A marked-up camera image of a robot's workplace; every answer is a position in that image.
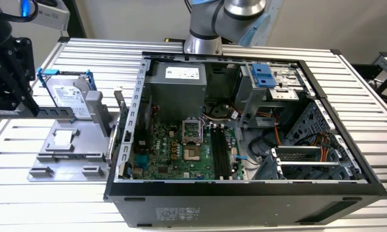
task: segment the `white wall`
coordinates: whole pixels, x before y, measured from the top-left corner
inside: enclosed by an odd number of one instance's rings
[[[3,12],[20,15],[20,2],[19,0],[0,0],[0,7]],[[56,29],[47,28],[34,23],[11,23],[14,37],[28,37],[34,44],[35,54],[35,67],[38,68],[46,58],[48,57],[58,40],[60,38],[60,31]]]
[[[94,38],[163,42],[166,38],[186,39],[190,35],[191,16],[183,0],[76,0],[76,3]]]
[[[387,51],[387,0],[285,0],[269,46],[337,48],[373,62]]]
[[[94,38],[163,41],[187,38],[183,0],[76,0]],[[387,51],[387,0],[283,0],[269,46],[341,49],[369,63]]]

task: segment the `gray robot arm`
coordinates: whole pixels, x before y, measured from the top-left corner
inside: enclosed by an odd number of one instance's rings
[[[193,0],[185,52],[222,55],[221,37],[243,47],[254,46],[270,23],[265,8],[266,0]]]

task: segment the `power supply label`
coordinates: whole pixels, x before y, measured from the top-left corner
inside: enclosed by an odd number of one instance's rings
[[[169,67],[166,78],[199,80],[199,68]]]
[[[80,89],[75,86],[54,86],[58,106],[71,107],[78,119],[91,119]]]
[[[201,208],[157,208],[157,216],[159,221],[197,221]]]

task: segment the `aluminum extrusion table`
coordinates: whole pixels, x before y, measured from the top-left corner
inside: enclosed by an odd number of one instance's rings
[[[71,39],[58,43],[43,68],[95,73],[103,103],[119,111],[114,88],[131,102],[143,51],[182,52],[181,43],[140,43]],[[342,55],[330,50],[226,45],[227,56],[302,59],[319,81],[333,107],[387,189],[387,106]],[[42,106],[52,101],[42,86],[34,88]],[[128,228],[112,203],[103,202],[104,182],[27,181],[30,168],[54,120],[14,119],[0,123],[0,230],[124,231]],[[387,232],[387,199],[310,231]],[[158,231],[294,231],[295,227],[158,228]]]

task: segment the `white device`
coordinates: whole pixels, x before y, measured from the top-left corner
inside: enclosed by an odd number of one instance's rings
[[[35,5],[34,2],[30,1],[30,14],[34,10]],[[71,12],[66,7],[63,0],[58,0],[58,7],[39,3],[39,14],[32,23],[66,31],[70,23],[70,17]]]

